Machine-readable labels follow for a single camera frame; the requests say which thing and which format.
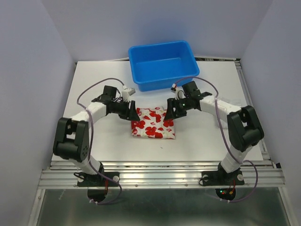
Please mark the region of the plain white skirt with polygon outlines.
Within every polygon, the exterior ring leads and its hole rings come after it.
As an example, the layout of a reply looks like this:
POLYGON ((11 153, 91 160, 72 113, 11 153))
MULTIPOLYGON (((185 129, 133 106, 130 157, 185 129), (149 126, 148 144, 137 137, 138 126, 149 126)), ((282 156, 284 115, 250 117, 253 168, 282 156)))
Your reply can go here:
POLYGON ((240 99, 226 99, 224 97, 218 98, 218 111, 221 121, 221 126, 223 129, 228 129, 227 123, 227 113, 236 112, 242 107, 242 102, 240 99))

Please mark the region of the red poppy floral skirt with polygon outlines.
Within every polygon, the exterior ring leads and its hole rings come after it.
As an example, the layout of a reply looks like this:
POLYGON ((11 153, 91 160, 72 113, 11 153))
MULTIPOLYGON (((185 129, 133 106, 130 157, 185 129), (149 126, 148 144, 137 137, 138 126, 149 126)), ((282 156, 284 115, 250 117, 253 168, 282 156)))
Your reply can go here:
POLYGON ((140 120, 131 121, 131 134, 134 137, 175 139, 173 120, 165 120, 166 109, 162 106, 154 108, 137 108, 140 120))

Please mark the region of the blue plastic bin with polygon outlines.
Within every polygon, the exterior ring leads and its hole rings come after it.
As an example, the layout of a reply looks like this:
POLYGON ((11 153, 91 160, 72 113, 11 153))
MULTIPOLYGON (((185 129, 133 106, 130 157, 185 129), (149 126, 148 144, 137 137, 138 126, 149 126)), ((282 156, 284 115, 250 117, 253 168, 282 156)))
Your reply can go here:
POLYGON ((184 40, 133 46, 128 56, 133 81, 141 92, 167 89, 182 78, 200 73, 184 40))

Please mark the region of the aluminium front rail frame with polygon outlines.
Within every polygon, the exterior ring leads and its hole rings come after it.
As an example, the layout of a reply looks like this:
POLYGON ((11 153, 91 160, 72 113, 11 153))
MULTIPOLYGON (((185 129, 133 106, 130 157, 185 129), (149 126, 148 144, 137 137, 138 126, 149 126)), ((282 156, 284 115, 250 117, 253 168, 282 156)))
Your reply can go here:
MULTIPOLYGON (((108 172, 120 173, 120 184, 127 189, 155 188, 200 188, 198 180, 203 171, 217 170, 217 161, 105 161, 104 168, 108 172)), ((255 161, 259 176, 255 176, 250 164, 242 166, 244 188, 252 187, 284 187, 285 177, 281 169, 271 160, 255 161)), ((54 160, 43 170, 38 183, 34 204, 28 225, 38 222, 44 194, 47 189, 76 189, 77 181, 74 172, 79 172, 69 161, 54 160)))

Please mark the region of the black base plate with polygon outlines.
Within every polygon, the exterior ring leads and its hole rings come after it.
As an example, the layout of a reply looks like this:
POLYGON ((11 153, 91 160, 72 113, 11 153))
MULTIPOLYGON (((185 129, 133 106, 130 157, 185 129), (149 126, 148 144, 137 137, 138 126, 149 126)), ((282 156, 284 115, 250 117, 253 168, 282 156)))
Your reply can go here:
POLYGON ((239 175, 242 175, 241 171, 232 173, 224 173, 221 171, 202 171, 201 175, 202 177, 198 181, 201 186, 226 187, 230 185, 242 186, 245 184, 244 178, 238 178, 239 175))
POLYGON ((119 172, 104 172, 103 176, 99 174, 90 175, 84 172, 75 172, 73 175, 77 178, 78 187, 118 187, 119 172))

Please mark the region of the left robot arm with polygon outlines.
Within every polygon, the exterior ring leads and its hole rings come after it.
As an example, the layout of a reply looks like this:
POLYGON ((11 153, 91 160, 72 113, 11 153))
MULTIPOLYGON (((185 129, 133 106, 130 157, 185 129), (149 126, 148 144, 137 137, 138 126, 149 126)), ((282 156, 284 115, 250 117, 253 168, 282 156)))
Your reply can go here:
POLYGON ((94 98, 88 107, 71 118, 60 118, 57 123, 53 154, 71 161, 81 172, 75 173, 79 186, 100 186, 108 182, 103 164, 91 154, 92 127, 95 122, 115 113, 119 118, 138 121, 135 101, 130 97, 134 88, 123 86, 120 97, 118 89, 104 86, 103 93, 94 98))

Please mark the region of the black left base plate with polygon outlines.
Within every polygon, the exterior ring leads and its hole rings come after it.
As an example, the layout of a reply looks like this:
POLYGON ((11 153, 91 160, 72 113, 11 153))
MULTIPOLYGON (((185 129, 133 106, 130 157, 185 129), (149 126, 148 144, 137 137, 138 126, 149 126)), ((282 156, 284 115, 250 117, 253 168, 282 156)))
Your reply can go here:
POLYGON ((84 172, 75 172, 73 175, 77 178, 78 187, 118 187, 119 172, 104 172, 103 176, 99 174, 90 175, 84 172))

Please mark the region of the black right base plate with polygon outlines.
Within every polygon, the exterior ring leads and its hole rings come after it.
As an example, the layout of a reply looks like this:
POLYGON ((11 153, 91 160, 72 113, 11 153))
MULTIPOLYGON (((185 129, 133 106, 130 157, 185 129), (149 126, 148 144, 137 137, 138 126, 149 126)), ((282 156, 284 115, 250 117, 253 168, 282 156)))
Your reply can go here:
POLYGON ((202 171, 201 175, 202 177, 198 181, 201 186, 226 187, 230 185, 242 186, 245 184, 244 178, 238 178, 239 175, 242 175, 241 171, 232 173, 224 173, 221 171, 202 171))

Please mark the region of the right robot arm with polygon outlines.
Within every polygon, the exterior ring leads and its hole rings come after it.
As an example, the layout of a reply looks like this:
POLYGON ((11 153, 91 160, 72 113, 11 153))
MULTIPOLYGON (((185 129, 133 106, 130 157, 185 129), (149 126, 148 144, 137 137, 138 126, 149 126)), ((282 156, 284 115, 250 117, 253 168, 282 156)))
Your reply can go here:
POLYGON ((165 120, 174 120, 187 115, 190 109, 209 113, 217 122, 227 123, 228 135, 221 133, 227 154, 219 163, 216 171, 203 171, 199 180, 201 186, 235 186, 244 185, 240 170, 246 162, 246 155, 263 138, 264 132, 255 109, 247 105, 236 106, 222 101, 218 95, 201 92, 194 81, 178 88, 174 83, 171 90, 174 98, 167 100, 165 120))

